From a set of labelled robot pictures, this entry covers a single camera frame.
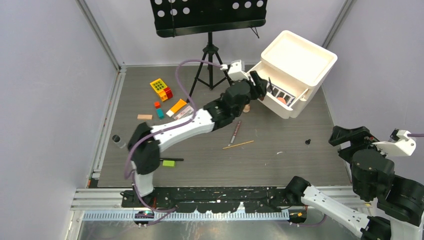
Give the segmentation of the white drawer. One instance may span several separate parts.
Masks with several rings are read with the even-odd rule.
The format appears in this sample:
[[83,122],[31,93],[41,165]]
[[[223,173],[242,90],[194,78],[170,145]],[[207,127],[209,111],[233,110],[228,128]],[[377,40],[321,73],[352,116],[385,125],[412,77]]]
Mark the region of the white drawer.
[[298,117],[307,104],[309,88],[305,84],[287,73],[273,69],[262,61],[254,65],[250,71],[257,71],[262,79],[268,81],[268,84],[270,77],[273,86],[277,86],[295,96],[292,104],[287,106],[267,92],[264,100],[260,101],[263,105],[283,119]]

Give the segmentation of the pink round puff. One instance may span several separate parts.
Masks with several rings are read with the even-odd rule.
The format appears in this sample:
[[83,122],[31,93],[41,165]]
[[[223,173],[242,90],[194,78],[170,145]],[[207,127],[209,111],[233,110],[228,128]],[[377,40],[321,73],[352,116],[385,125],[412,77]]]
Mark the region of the pink round puff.
[[287,101],[283,98],[283,97],[278,97],[277,98],[280,102],[282,102],[283,104],[287,104]]

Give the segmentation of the thin tan wooden pencil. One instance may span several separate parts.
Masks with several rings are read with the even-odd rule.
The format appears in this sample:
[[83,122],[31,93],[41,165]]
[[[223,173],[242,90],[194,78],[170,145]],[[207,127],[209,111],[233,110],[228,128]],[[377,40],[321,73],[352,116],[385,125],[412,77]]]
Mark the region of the thin tan wooden pencil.
[[254,143],[254,142],[255,142],[254,140],[245,141],[245,142],[242,142],[242,143],[232,144],[232,145],[223,147],[222,149],[223,150],[226,150],[226,149],[230,149],[230,148],[235,148],[235,147],[243,146],[243,145],[246,145],[246,144],[251,144],[251,143]]

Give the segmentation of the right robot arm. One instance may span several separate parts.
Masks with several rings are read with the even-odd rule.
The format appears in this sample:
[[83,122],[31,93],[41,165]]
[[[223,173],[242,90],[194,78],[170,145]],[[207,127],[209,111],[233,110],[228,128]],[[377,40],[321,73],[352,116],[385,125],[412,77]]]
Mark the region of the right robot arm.
[[388,141],[378,140],[369,129],[334,126],[329,144],[349,164],[353,192],[365,202],[377,201],[385,217],[353,210],[324,194],[302,177],[294,176],[283,200],[318,209],[362,240],[421,240],[424,236],[424,186],[395,173],[392,157],[409,157],[416,150],[418,133],[395,129]]

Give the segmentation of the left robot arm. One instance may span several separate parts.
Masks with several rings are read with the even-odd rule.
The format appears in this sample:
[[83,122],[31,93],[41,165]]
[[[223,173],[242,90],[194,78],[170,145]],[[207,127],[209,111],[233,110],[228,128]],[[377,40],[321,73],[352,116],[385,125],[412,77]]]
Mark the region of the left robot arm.
[[125,177],[131,177],[134,184],[135,202],[141,207],[148,207],[153,202],[153,175],[160,166],[162,152],[186,139],[231,124],[247,104],[265,98],[268,84],[268,80],[254,70],[246,79],[235,81],[219,98],[189,116],[162,125],[140,123],[127,144],[125,164]]

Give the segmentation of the wooden knob figure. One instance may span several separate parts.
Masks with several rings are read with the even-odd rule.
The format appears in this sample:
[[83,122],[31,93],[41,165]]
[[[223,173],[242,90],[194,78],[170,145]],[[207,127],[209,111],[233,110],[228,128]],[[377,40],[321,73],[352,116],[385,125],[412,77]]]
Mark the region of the wooden knob figure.
[[251,110],[251,105],[250,104],[246,104],[243,108],[243,112],[244,113],[249,113]]

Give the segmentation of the white drawer organizer box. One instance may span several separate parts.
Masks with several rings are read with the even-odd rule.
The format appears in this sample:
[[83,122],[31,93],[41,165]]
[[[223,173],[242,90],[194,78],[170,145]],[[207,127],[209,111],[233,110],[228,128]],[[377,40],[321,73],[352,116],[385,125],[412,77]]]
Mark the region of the white drawer organizer box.
[[338,60],[335,53],[282,31],[261,53],[259,75],[293,96],[309,100]]

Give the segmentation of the red silver lip pen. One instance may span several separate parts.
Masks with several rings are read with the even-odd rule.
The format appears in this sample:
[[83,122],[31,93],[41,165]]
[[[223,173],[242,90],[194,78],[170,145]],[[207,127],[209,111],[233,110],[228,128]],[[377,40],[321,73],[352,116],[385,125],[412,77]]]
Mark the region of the red silver lip pen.
[[231,136],[231,139],[230,139],[230,142],[229,142],[228,146],[231,146],[231,145],[234,143],[235,138],[236,138],[236,136],[237,136],[237,133],[238,133],[238,131],[239,131],[239,129],[240,129],[241,123],[242,123],[242,121],[241,121],[241,120],[239,120],[239,121],[237,122],[237,124],[236,124],[236,126],[235,126],[235,129],[234,129],[234,131],[233,131],[233,134],[232,134],[232,136]]

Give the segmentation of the clear false lashes pack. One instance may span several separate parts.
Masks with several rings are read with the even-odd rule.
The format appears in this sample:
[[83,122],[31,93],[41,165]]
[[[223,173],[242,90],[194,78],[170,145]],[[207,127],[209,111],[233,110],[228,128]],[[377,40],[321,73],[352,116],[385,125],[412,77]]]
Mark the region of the clear false lashes pack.
[[191,105],[187,105],[184,109],[182,109],[179,113],[177,113],[177,114],[175,114],[174,116],[173,116],[173,119],[174,120],[179,120],[179,119],[182,119],[182,118],[185,118],[185,117],[187,117],[187,116],[190,116],[191,114],[193,114],[194,113],[194,109],[193,109],[193,107],[191,106]]

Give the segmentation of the orange white tube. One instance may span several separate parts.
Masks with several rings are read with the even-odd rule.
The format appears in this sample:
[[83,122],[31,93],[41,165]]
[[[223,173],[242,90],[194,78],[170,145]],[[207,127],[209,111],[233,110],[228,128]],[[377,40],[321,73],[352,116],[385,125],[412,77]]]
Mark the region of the orange white tube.
[[187,102],[183,99],[179,99],[167,112],[166,115],[168,117],[172,117],[174,114],[176,114],[181,108],[187,105]]

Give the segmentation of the red orange toy block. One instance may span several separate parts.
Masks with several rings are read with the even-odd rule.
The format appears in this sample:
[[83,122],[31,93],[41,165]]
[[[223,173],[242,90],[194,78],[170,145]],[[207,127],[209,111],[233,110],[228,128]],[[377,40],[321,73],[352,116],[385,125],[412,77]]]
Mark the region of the red orange toy block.
[[169,87],[165,87],[158,92],[158,96],[162,102],[165,102],[173,97],[173,92]]

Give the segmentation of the yellow green toy block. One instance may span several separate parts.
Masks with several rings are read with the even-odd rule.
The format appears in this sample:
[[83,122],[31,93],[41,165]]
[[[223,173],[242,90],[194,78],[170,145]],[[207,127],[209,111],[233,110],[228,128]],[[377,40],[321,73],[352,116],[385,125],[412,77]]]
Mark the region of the yellow green toy block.
[[150,86],[157,94],[160,93],[161,91],[164,91],[168,87],[161,78],[158,78],[150,82]]

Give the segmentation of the teal block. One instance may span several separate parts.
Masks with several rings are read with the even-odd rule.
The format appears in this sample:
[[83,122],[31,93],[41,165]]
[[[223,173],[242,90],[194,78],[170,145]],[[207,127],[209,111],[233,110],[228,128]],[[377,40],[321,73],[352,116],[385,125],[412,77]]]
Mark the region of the teal block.
[[163,112],[163,110],[161,108],[157,108],[156,109],[156,113],[157,113],[157,116],[158,116],[159,119],[164,119],[165,118],[164,112]]

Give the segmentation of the small orange cube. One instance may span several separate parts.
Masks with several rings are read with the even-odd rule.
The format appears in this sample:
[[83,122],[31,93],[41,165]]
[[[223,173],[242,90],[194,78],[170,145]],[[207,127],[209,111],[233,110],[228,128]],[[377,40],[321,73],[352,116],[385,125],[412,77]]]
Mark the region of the small orange cube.
[[159,109],[161,107],[161,104],[158,101],[156,101],[154,103],[154,106],[155,106],[156,109]]

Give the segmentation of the black music stand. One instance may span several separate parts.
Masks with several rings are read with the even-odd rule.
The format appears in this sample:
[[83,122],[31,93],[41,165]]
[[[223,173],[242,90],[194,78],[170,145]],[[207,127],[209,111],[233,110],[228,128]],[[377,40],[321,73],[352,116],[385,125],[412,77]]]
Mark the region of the black music stand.
[[267,0],[152,0],[156,34],[161,38],[171,38],[195,34],[207,34],[207,45],[203,49],[202,62],[194,77],[190,93],[196,84],[202,83],[213,90],[217,84],[213,80],[212,62],[223,61],[219,48],[213,43],[213,33],[251,29],[266,23]]

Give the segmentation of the green rectangular block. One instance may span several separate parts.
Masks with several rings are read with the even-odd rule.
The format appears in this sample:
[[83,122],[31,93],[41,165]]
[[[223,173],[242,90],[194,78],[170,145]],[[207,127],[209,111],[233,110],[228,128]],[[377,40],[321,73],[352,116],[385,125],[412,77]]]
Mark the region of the green rectangular block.
[[164,167],[170,167],[170,168],[174,168],[176,166],[176,162],[173,160],[163,160],[162,161],[162,165]]

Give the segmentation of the beige rectangular block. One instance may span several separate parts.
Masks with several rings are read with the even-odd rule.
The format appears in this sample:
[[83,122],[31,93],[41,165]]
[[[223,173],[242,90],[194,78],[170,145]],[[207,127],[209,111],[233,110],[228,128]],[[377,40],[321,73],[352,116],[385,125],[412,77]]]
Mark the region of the beige rectangular block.
[[153,115],[152,114],[138,114],[137,119],[138,120],[152,120]]

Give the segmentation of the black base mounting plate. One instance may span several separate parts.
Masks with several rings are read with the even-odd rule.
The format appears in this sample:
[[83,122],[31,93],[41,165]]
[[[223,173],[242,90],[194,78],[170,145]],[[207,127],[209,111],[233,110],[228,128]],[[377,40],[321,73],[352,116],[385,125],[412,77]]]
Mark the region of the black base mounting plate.
[[156,187],[143,197],[138,197],[135,189],[124,190],[120,195],[123,208],[150,207],[159,213],[235,213],[243,207],[246,213],[253,214],[309,208],[300,196],[276,186]]

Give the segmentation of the clear small cup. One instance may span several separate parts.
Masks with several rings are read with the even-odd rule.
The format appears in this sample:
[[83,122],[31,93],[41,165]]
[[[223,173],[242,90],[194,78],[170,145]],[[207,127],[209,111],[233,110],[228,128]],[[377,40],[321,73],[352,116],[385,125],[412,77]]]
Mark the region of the clear small cup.
[[117,134],[113,135],[111,139],[114,144],[120,149],[123,149],[127,145],[126,142]]

